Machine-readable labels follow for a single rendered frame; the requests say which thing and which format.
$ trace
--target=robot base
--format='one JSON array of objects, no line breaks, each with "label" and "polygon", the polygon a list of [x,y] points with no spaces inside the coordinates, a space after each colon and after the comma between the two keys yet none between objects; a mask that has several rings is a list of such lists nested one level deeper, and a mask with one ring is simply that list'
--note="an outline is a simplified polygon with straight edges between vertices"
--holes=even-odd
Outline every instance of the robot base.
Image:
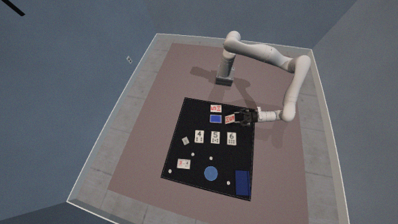
[{"label": "robot base", "polygon": [[221,77],[219,75],[216,76],[216,85],[226,85],[231,86],[233,83],[233,75],[235,74],[235,68],[231,68],[231,72],[227,77]]}]

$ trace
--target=blue rectangle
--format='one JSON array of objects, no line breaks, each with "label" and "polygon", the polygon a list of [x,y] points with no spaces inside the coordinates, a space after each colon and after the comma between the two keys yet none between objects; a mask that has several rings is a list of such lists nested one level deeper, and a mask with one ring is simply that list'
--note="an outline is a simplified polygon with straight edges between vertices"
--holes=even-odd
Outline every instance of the blue rectangle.
[{"label": "blue rectangle", "polygon": [[237,196],[250,196],[249,171],[235,170],[235,185]]},{"label": "blue rectangle", "polygon": [[210,122],[211,123],[221,123],[221,115],[211,115],[210,116]]}]

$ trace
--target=gray tile floor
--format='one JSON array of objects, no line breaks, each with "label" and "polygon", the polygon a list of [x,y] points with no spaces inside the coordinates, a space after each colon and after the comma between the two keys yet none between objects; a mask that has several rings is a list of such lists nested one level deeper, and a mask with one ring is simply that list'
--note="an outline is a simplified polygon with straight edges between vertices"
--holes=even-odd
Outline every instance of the gray tile floor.
[{"label": "gray tile floor", "polygon": [[[172,34],[154,37],[98,137],[68,203],[114,223],[204,223],[107,189],[135,120],[173,42],[222,47],[224,40]],[[336,145],[312,51],[268,45],[289,57],[303,54],[312,57],[312,66],[298,99],[309,223],[348,223]]]}]

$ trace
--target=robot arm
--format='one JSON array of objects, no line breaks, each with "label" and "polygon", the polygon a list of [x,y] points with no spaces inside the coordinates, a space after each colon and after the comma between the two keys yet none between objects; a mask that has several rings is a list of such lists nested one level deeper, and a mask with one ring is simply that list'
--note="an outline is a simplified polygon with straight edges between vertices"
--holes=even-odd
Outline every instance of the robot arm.
[{"label": "robot arm", "polygon": [[286,122],[292,121],[295,118],[296,102],[301,85],[311,65],[310,58],[307,55],[289,58],[283,56],[277,49],[266,44],[244,44],[240,42],[240,34],[237,31],[228,33],[224,42],[224,50],[232,54],[240,54],[278,66],[290,73],[295,73],[292,83],[287,88],[283,99],[283,110],[261,111],[261,108],[257,107],[256,117],[258,117],[258,119],[254,122],[278,120]]}]

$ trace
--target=black bar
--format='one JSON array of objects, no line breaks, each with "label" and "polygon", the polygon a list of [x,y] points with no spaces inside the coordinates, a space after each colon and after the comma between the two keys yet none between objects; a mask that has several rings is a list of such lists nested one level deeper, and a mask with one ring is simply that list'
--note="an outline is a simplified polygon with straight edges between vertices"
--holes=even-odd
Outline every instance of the black bar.
[{"label": "black bar", "polygon": [[10,8],[12,8],[16,13],[18,13],[20,16],[24,16],[25,14],[18,9],[18,7],[16,7],[14,4],[12,4],[10,1],[8,0],[2,0],[4,3],[6,3],[8,6],[10,6]]}]

